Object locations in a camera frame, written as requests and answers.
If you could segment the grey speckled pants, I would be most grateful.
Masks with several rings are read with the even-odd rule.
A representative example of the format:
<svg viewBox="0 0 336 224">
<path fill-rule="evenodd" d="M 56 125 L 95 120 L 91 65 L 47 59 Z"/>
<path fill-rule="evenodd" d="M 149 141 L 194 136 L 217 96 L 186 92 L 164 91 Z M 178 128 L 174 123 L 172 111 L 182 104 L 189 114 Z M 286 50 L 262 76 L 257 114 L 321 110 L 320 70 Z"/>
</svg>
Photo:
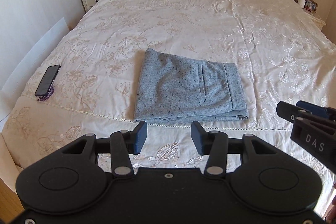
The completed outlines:
<svg viewBox="0 0 336 224">
<path fill-rule="evenodd" d="M 237 66 L 147 49 L 139 75 L 136 121 L 190 123 L 249 118 Z"/>
</svg>

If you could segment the right cream nightstand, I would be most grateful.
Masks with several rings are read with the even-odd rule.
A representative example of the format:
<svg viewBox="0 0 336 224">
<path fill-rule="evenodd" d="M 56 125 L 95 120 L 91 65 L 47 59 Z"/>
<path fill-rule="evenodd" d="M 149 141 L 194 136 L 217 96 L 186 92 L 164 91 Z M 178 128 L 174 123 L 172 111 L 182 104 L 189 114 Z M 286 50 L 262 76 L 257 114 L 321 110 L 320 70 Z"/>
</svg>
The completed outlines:
<svg viewBox="0 0 336 224">
<path fill-rule="evenodd" d="M 320 31 L 323 29 L 324 26 L 326 26 L 326 22 L 323 21 L 317 13 L 309 12 L 304 8 L 302 9 L 310 17 L 310 19 L 314 22 L 314 24 L 319 28 Z"/>
</svg>

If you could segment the black smartphone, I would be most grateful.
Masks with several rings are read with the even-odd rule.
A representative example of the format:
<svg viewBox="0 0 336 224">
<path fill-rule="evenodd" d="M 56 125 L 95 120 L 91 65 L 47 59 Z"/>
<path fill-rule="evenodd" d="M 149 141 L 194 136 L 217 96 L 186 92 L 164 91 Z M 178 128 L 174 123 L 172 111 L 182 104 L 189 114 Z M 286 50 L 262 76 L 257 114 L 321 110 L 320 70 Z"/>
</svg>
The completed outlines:
<svg viewBox="0 0 336 224">
<path fill-rule="evenodd" d="M 35 91 L 36 97 L 44 97 L 49 94 L 60 68 L 61 65 L 52 65 L 47 68 Z"/>
</svg>

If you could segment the right wooden photo frame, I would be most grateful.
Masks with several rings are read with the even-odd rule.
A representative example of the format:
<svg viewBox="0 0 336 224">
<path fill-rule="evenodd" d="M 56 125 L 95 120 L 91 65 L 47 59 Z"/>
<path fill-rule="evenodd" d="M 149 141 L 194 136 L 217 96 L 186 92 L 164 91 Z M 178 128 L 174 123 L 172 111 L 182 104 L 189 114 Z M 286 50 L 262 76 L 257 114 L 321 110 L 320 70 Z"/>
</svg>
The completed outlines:
<svg viewBox="0 0 336 224">
<path fill-rule="evenodd" d="M 308 12 L 316 13 L 318 4 L 313 0 L 305 0 L 304 9 Z"/>
</svg>

